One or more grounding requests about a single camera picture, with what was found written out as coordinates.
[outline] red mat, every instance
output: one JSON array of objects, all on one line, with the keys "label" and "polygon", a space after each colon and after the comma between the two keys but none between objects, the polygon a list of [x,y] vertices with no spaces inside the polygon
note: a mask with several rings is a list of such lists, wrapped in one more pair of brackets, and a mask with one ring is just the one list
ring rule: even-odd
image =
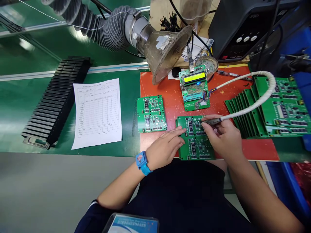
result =
[{"label": "red mat", "polygon": [[[250,73],[246,66],[226,69],[222,68],[221,70],[240,75]],[[213,80],[208,83],[208,89],[210,90],[217,87],[230,79],[232,78],[215,74]],[[210,99],[211,106],[209,108],[186,112],[179,87],[179,80],[168,80],[165,78],[159,85],[153,86],[151,72],[142,72],[140,74],[141,97],[158,94],[163,96],[168,130],[172,130],[176,127],[175,120],[178,116],[199,116],[210,114],[228,115],[229,112],[224,101],[234,98],[244,89],[249,89],[251,87],[250,85],[250,82],[243,80],[230,83],[222,89],[212,93]],[[164,131],[140,134],[140,150],[146,150],[163,133]],[[244,139],[242,144],[244,155],[249,160],[279,161],[279,156],[272,139]]]}]

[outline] wristwatch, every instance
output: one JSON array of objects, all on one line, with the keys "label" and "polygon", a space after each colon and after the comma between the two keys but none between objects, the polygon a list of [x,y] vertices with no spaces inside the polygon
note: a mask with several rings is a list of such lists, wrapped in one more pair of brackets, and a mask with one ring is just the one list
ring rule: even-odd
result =
[{"label": "wristwatch", "polygon": [[145,176],[153,172],[149,169],[147,164],[148,164],[148,161],[147,161],[147,156],[146,156],[145,151],[142,151],[138,155],[136,155],[136,165],[138,169],[141,170]]}]

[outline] right hand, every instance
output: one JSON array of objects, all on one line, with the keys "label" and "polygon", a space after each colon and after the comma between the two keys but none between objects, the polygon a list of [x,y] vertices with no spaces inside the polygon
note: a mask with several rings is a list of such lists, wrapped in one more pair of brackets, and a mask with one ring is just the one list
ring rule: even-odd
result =
[{"label": "right hand", "polygon": [[[208,115],[205,116],[202,121],[220,117],[222,116]],[[241,133],[230,120],[224,120],[215,125],[219,135],[214,132],[213,127],[209,124],[203,122],[202,126],[214,150],[220,154],[224,160],[230,160],[230,158],[236,156],[243,156]]]}]

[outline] yellow lcd screen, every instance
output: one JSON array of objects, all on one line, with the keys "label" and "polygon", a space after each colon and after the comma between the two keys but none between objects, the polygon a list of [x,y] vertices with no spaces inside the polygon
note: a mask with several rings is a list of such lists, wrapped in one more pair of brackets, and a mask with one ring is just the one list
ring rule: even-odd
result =
[{"label": "yellow lcd screen", "polygon": [[184,83],[192,82],[192,81],[195,81],[195,80],[201,79],[201,78],[205,78],[205,73],[204,72],[202,72],[200,74],[196,74],[196,75],[190,76],[190,77],[187,77],[187,78],[184,78]]}]

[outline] white button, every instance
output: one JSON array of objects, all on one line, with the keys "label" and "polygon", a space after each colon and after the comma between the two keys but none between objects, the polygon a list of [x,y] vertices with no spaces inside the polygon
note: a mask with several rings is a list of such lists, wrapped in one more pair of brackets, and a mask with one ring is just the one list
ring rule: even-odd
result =
[{"label": "white button", "polygon": [[256,40],[257,39],[257,36],[253,36],[251,39],[250,39],[250,41],[254,41],[254,40]]}]

